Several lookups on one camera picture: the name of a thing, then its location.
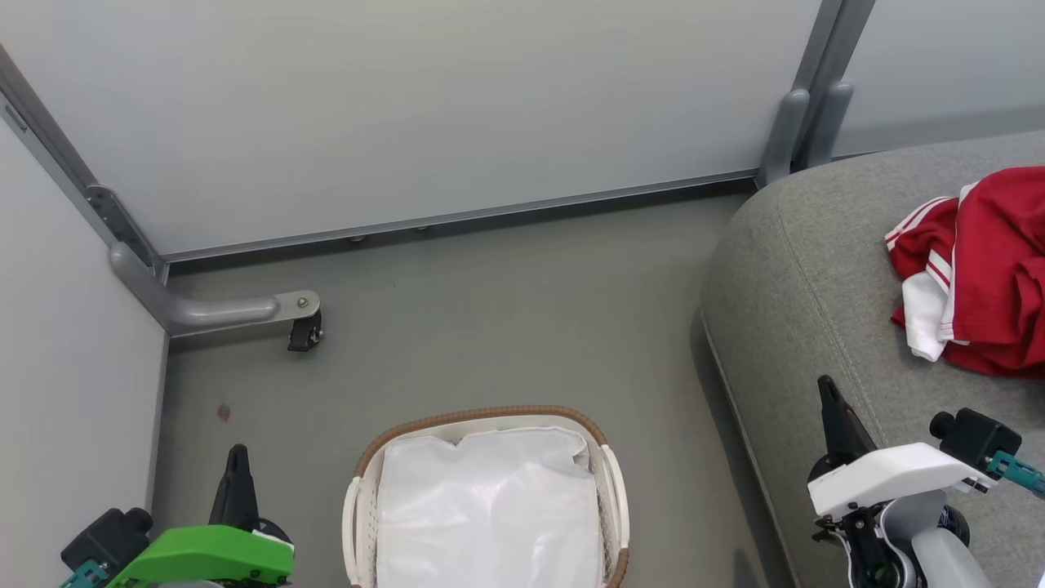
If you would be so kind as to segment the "black caster wheel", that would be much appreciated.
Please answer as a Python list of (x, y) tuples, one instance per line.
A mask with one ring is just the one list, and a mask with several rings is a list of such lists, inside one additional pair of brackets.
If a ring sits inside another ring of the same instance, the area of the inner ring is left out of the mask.
[(323, 340), (323, 317), (322, 312), (317, 311), (309, 317), (299, 317), (292, 323), (291, 337), (288, 337), (287, 350), (306, 353)]

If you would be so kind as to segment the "grey hinged partition post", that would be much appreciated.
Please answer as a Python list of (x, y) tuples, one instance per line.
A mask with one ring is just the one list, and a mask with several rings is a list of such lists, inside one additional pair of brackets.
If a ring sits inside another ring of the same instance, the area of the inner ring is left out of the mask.
[(55, 180), (104, 245), (126, 244), (160, 283), (167, 283), (167, 261), (152, 246), (116, 191), (93, 174), (2, 44), (0, 117)]

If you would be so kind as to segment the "grey rounded partition foot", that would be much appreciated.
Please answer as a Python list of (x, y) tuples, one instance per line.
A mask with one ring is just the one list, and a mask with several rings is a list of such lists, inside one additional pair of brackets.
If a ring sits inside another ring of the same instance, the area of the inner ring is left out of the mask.
[(840, 79), (825, 93), (820, 114), (810, 131), (803, 166), (819, 167), (831, 163), (834, 146), (839, 138), (841, 124), (846, 119), (847, 108), (855, 93), (855, 83)]
[(803, 88), (792, 90), (781, 98), (760, 167), (754, 175), (754, 185), (758, 189), (765, 189), (768, 184), (791, 174), (794, 151), (798, 146), (810, 99), (809, 91)]

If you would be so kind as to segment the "white basket liner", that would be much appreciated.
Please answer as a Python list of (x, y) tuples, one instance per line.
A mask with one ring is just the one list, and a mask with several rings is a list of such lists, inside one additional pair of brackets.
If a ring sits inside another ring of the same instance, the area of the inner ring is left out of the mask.
[(601, 588), (589, 445), (557, 427), (385, 449), (377, 588)]

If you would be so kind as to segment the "grey fabric sofa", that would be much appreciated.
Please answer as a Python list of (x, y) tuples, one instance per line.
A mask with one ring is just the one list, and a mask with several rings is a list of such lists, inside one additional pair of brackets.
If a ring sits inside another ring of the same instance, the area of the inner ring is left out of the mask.
[(812, 539), (820, 376), (833, 377), (881, 447), (928, 443), (931, 417), (970, 407), (1020, 433), (1019, 458), (1045, 469), (1045, 382), (912, 356), (891, 321), (900, 284), (884, 244), (926, 201), (1040, 164), (1045, 131), (888, 150), (784, 178), (732, 217), (700, 293), (703, 330), (802, 588), (847, 588), (846, 555)]

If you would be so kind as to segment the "grey curved partition leg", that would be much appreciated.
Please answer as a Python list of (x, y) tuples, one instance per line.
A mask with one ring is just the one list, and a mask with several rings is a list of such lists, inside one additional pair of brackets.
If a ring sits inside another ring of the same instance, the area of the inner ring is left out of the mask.
[(195, 299), (176, 293), (123, 243), (109, 246), (109, 268), (172, 338), (289, 323), (320, 313), (321, 299), (310, 290), (225, 299)]

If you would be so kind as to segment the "white laundry basket brown rim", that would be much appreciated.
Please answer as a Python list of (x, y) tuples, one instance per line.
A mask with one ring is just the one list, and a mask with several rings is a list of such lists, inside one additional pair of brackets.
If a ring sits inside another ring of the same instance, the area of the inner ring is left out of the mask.
[(585, 439), (598, 489), (603, 572), (600, 588), (622, 588), (629, 566), (629, 505), (622, 469), (606, 436), (588, 416), (555, 405), (486, 407), (452, 411), (396, 425), (362, 452), (342, 510), (342, 550), (351, 588), (378, 588), (378, 517), (385, 449), (396, 439), (432, 436), (460, 442), (470, 433), (559, 428)]

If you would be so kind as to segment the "grey double partition post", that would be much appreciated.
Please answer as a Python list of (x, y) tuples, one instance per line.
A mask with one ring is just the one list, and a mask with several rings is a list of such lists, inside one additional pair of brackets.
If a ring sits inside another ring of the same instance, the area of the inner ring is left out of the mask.
[(803, 160), (826, 90), (834, 83), (846, 79), (847, 66), (865, 31), (874, 5), (876, 0), (821, 0), (820, 11), (796, 77), (796, 86), (807, 89), (811, 99), (794, 151), (794, 172), (807, 170)]

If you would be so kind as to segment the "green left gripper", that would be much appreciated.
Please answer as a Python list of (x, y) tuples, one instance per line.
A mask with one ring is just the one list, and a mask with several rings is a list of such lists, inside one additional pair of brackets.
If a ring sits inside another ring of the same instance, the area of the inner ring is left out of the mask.
[(107, 588), (200, 581), (279, 588), (291, 581), (291, 536), (259, 514), (245, 444), (234, 444), (228, 453), (208, 523), (161, 533)]

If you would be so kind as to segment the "grey partition bottom rail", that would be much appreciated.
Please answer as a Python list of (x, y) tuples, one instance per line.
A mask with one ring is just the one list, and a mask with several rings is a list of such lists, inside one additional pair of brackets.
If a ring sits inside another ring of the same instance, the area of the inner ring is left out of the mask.
[(207, 258), (245, 256), (245, 254), (251, 254), (258, 251), (275, 251), (295, 246), (325, 244), (340, 241), (340, 239), (370, 237), (370, 235), (374, 234), (388, 234), (389, 232), (414, 230), (421, 229), (423, 227), (447, 224), (474, 222), (481, 219), (486, 219), (486, 217), (519, 215), (519, 213), (548, 211), (548, 209), (555, 209), (564, 206), (577, 206), (582, 204), (611, 201), (616, 198), (643, 198), (651, 196), (651, 194), (665, 193), (665, 191), (702, 189), (702, 187), (705, 186), (720, 186), (736, 182), (754, 185), (754, 175), (757, 175), (754, 170), (724, 172), (723, 174), (710, 177), (696, 177), (680, 181), (646, 184), (629, 187), (629, 189), (596, 191), (596, 193), (579, 194), (579, 196), (545, 198), (534, 202), (494, 206), (480, 209), (480, 211), (454, 212), (447, 213), (447, 215), (418, 217), (418, 219), (413, 220), (397, 220), (397, 222), (374, 224), (345, 229), (310, 232), (310, 234), (291, 235), (291, 237), (258, 239), (258, 241), (242, 244), (176, 251), (172, 253), (163, 253), (160, 258), (168, 264), (176, 264), (206, 260)]

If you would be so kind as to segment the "red white basketball jersey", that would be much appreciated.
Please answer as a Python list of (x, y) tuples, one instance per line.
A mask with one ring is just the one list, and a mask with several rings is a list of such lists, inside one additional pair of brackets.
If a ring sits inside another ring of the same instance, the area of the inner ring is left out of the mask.
[(1045, 379), (1045, 165), (930, 199), (884, 242), (902, 297), (892, 321), (911, 354)]

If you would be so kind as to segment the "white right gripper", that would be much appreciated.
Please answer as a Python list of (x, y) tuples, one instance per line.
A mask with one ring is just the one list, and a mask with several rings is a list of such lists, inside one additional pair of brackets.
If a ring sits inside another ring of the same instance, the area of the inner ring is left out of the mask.
[(878, 542), (908, 544), (927, 528), (943, 528), (969, 543), (969, 525), (947, 492), (985, 494), (993, 478), (930, 444), (878, 449), (833, 377), (818, 377), (817, 387), (826, 451), (807, 476), (813, 541), (850, 544), (862, 523)]

